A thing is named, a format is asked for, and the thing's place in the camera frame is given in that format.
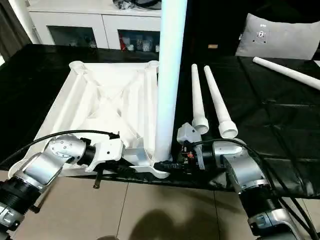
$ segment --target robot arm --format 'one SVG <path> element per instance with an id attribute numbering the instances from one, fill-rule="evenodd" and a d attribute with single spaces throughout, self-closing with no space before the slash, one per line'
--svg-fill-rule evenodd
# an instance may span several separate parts
<path id="1" fill-rule="evenodd" d="M 273 195 L 264 173 L 244 147 L 228 141 L 216 141 L 211 146 L 192 146 L 191 143 L 201 141 L 201 135 L 188 123 L 179 128 L 177 141 L 182 145 L 180 159 L 177 163 L 156 163 L 158 170 L 179 170 L 191 174 L 212 168 L 225 169 L 248 216 L 254 236 L 260 236 L 262 240 L 303 239 L 288 211 Z"/>
<path id="2" fill-rule="evenodd" d="M 182 144 L 182 160 L 178 163 L 159 162 L 154 165 L 155 168 L 170 172 L 170 169 L 192 166 L 203 171 L 214 162 L 216 167 L 227 170 L 248 216 L 253 235 L 263 240 L 303 239 L 246 149 L 233 142 L 218 141 L 209 150 L 196 145 L 191 153 L 184 143 L 201 141 L 201 136 L 189 124 L 179 129 L 177 140 Z M 7 231 L 17 229 L 25 213 L 60 174 L 64 164 L 86 165 L 85 171 L 92 172 L 97 165 L 110 160 L 118 161 L 123 155 L 124 145 L 119 138 L 94 146 L 90 145 L 88 139 L 78 139 L 71 134 L 50 140 L 43 152 L 27 160 L 12 178 L 0 182 L 0 240 L 10 239 Z"/>
<path id="3" fill-rule="evenodd" d="M 88 139 L 72 134 L 49 141 L 43 152 L 33 155 L 5 182 L 0 182 L 0 240 L 10 239 L 6 231 L 15 231 L 25 213 L 58 177 L 65 163 L 87 165 L 92 172 L 100 163 L 118 161 L 124 145 L 119 138 L 91 146 Z"/>
<path id="4" fill-rule="evenodd" d="M 302 240 L 296 224 L 273 195 L 268 180 L 247 150 L 239 150 L 233 142 L 215 142 L 213 149 L 215 159 L 227 169 L 253 235 L 260 239 Z"/>

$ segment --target gray pillow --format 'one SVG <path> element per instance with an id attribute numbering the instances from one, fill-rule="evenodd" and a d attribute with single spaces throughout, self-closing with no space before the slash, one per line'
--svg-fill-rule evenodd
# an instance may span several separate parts
<path id="1" fill-rule="evenodd" d="M 236 56 L 310 60 L 320 41 L 320 21 L 273 22 L 252 14 L 236 50 Z"/>

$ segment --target white cabinet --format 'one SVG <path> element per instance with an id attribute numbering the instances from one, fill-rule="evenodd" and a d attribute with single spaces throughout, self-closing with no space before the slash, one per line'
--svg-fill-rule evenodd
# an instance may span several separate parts
<path id="1" fill-rule="evenodd" d="M 38 0 L 28 10 L 42 44 L 159 50 L 161 10 L 120 10 L 112 0 Z"/>
<path id="2" fill-rule="evenodd" d="M 43 44 L 109 48 L 100 14 L 30 12 L 30 16 Z"/>
<path id="3" fill-rule="evenodd" d="M 121 49 L 122 43 L 155 52 L 160 43 L 160 17 L 103 15 L 103 23 L 110 49 Z"/>

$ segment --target black cable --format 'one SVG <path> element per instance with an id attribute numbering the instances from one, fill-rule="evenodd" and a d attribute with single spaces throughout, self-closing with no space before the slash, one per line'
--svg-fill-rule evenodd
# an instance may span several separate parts
<path id="1" fill-rule="evenodd" d="M 60 135 L 76 134 L 76 133 L 104 134 L 104 135 L 109 135 L 109 137 L 113 138 L 113 139 L 119 138 L 118 134 L 114 134 L 112 132 L 107 132 L 107 131 L 99 131 L 99 130 L 68 130 L 68 131 L 60 131 L 60 132 L 49 134 L 47 136 L 40 137 L 40 138 L 28 143 L 27 145 L 23 146 L 22 148 L 20 148 L 19 150 L 17 150 L 16 152 L 11 154 L 10 156 L 8 156 L 5 160 L 0 162 L 0 166 L 3 166 L 5 163 L 7 163 L 9 160 L 11 160 L 12 158 L 17 156 L 18 154 L 20 154 L 24 150 L 30 148 L 32 145 L 37 144 L 37 143 L 39 143 L 39 142 L 41 142 L 43 140 L 46 140 L 46 139 L 49 139 L 49 138 L 53 138 L 53 137 L 56 137 L 56 136 L 60 136 Z"/>
<path id="2" fill-rule="evenodd" d="M 154 8 L 152 6 L 156 5 L 160 0 L 152 0 L 149 2 L 144 2 L 144 3 L 138 3 L 138 0 L 134 1 L 134 4 L 142 9 L 148 9 L 148 10 L 161 10 L 161 8 Z"/>
<path id="3" fill-rule="evenodd" d="M 217 139 L 193 142 L 193 143 L 191 143 L 191 146 L 194 147 L 194 146 L 197 146 L 197 145 L 210 144 L 210 143 L 214 143 L 214 142 L 231 142 L 231 143 L 235 143 L 235 144 L 245 148 L 248 152 L 254 154 L 255 157 L 257 157 L 261 161 L 261 162 L 257 162 L 257 164 L 262 167 L 262 171 L 265 172 L 265 174 L 267 175 L 267 179 L 268 179 L 271 187 L 274 190 L 277 190 L 276 186 L 275 186 L 275 183 L 274 183 L 269 171 L 271 171 L 272 175 L 274 175 L 274 177 L 279 182 L 279 184 L 281 185 L 282 189 L 288 194 L 288 196 L 291 195 L 291 193 L 290 193 L 289 189 L 287 188 L 287 186 L 285 185 L 285 183 L 276 174 L 275 170 L 270 166 L 270 164 L 257 151 L 255 151 L 254 149 L 252 149 L 251 147 L 247 146 L 246 144 L 244 144 L 244 143 L 242 143 L 240 141 L 237 141 L 237 140 L 234 140 L 234 139 L 227 139 L 227 138 L 217 138 Z M 311 238 L 313 240 L 319 240 L 318 233 L 317 233 L 317 231 L 315 229 L 315 226 L 313 225 L 312 221 L 310 220 L 310 218 L 308 217 L 308 215 L 306 214 L 304 209 L 301 207 L 301 205 L 298 203 L 298 201 L 295 198 L 290 197 L 290 199 L 293 202 L 293 204 L 296 206 L 296 208 L 299 210 L 299 212 L 301 213 L 302 217 L 304 218 L 306 224 L 308 225 L 309 229 L 307 230 L 307 232 L 310 234 Z M 293 210 L 290 207 L 288 208 L 288 211 L 289 212 L 293 212 Z M 295 217 L 299 223 L 303 222 L 298 215 L 295 214 L 295 215 L 293 215 L 293 217 Z"/>
<path id="4" fill-rule="evenodd" d="M 278 198 L 279 202 L 288 210 L 288 212 L 298 221 L 298 223 L 310 234 L 310 228 L 307 224 L 292 210 L 292 208 L 286 203 L 286 201 L 282 198 Z"/>

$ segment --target tiled floor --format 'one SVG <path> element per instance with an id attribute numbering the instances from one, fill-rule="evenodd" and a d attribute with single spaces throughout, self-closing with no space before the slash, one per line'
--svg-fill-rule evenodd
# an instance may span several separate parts
<path id="1" fill-rule="evenodd" d="M 7 173 L 0 171 L 0 180 Z M 15 240 L 255 240 L 235 193 L 60 178 Z M 299 199 L 320 230 L 320 201 Z"/>

